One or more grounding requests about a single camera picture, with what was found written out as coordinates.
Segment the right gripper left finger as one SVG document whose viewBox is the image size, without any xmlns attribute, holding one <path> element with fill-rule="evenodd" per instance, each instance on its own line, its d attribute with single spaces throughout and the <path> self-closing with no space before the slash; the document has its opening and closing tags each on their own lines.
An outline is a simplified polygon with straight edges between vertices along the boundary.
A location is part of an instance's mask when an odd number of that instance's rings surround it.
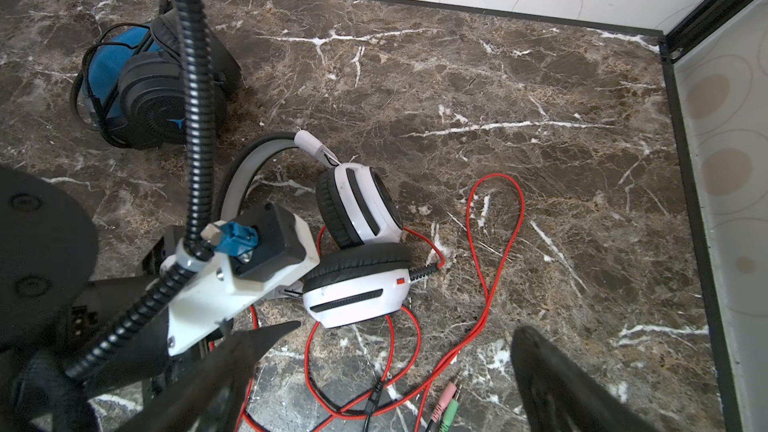
<svg viewBox="0 0 768 432">
<path fill-rule="evenodd" d="M 233 431 L 257 363 L 282 337 L 299 327 L 298 321 L 289 321 L 232 333 L 120 429 Z"/>
</svg>

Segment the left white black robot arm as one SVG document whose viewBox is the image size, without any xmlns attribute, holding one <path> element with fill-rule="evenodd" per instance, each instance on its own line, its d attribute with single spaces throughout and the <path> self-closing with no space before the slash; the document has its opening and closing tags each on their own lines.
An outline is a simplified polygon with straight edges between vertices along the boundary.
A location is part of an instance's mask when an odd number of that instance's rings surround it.
<svg viewBox="0 0 768 432">
<path fill-rule="evenodd" d="M 167 309 L 201 271 L 183 247 L 151 273 L 93 281 L 99 252 L 84 208 L 51 183 L 1 171 L 1 427 L 96 431 L 92 396 L 165 370 Z"/>
</svg>

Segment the black blue headphones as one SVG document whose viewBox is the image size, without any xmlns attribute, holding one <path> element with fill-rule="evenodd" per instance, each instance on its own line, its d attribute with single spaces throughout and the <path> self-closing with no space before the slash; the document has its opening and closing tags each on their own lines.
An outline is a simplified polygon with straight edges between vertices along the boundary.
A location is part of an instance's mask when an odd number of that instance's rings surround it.
<svg viewBox="0 0 768 432">
<path fill-rule="evenodd" d="M 178 13 L 160 0 L 148 23 L 120 22 L 91 45 L 69 94 L 81 125 L 117 148 L 186 142 Z"/>
</svg>

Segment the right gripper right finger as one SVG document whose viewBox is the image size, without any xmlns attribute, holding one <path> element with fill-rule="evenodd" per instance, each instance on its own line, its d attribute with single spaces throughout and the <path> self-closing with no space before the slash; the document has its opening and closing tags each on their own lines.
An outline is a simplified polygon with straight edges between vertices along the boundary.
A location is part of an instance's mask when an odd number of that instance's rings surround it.
<svg viewBox="0 0 768 432">
<path fill-rule="evenodd" d="M 513 333 L 511 361 L 532 431 L 652 431 L 532 326 Z"/>
</svg>

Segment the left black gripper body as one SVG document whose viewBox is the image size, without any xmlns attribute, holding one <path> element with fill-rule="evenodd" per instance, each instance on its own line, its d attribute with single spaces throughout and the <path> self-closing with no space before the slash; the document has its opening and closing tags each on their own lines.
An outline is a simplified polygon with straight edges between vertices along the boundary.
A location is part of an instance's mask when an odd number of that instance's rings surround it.
<svg viewBox="0 0 768 432">
<path fill-rule="evenodd" d="M 53 329 L 53 346 L 32 358 L 11 385 L 10 406 L 21 429 L 50 415 L 56 431 L 98 431 L 92 397 L 142 381 L 144 397 L 159 396 L 208 348 L 232 329 L 225 321 L 186 351 L 172 356 L 169 311 L 127 320 L 128 309 L 164 279 L 163 263 L 175 253 L 183 230 L 170 226 L 144 257 L 134 277 L 93 281 Z"/>
</svg>

